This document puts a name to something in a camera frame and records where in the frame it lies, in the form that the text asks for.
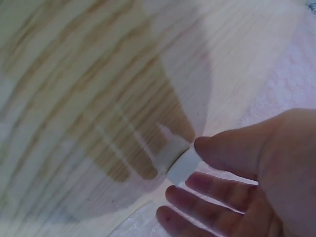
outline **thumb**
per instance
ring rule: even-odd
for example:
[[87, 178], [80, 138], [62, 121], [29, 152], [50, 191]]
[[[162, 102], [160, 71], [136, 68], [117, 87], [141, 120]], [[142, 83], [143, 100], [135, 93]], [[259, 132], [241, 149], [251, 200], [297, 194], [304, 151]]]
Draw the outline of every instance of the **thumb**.
[[225, 131], [213, 137], [199, 137], [195, 140], [195, 150], [203, 161], [215, 169], [257, 180], [262, 154], [283, 117], [280, 115], [249, 127]]

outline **light wood table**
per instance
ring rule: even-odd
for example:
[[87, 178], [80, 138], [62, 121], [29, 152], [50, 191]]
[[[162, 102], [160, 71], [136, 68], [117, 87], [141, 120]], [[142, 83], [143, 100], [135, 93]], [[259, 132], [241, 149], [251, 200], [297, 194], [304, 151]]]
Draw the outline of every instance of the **light wood table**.
[[304, 0], [0, 1], [0, 235], [104, 237], [152, 159], [235, 126]]

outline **wood grain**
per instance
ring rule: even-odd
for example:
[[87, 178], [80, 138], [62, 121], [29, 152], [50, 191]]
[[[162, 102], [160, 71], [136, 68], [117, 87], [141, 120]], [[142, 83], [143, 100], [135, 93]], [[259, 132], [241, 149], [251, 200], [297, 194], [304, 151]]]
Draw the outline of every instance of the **wood grain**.
[[107, 236], [179, 134], [233, 127], [303, 0], [0, 1], [0, 231]]

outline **textured fabric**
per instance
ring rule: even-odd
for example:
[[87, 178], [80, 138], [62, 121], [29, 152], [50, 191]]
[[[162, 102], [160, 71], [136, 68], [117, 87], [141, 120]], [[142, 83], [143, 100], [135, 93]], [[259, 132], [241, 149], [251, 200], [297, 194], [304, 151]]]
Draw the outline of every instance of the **textured fabric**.
[[310, 0], [309, 8], [316, 15], [316, 0]]
[[[240, 121], [239, 127], [263, 121], [290, 108], [316, 108], [315, 19], [316, 17], [308, 12], [279, 65]], [[202, 165], [199, 171], [244, 181], [206, 165]], [[155, 218], [157, 207], [158, 205], [152, 202], [146, 204], [122, 223], [110, 237], [168, 237]]]

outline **white cylinder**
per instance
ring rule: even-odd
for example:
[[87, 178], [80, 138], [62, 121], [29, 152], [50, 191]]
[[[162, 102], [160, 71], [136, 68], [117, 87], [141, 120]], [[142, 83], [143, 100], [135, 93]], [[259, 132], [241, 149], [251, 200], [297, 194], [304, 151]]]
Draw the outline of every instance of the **white cylinder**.
[[199, 155], [194, 148], [190, 148], [170, 167], [167, 172], [167, 178], [178, 187], [196, 171], [200, 162], [201, 158]]

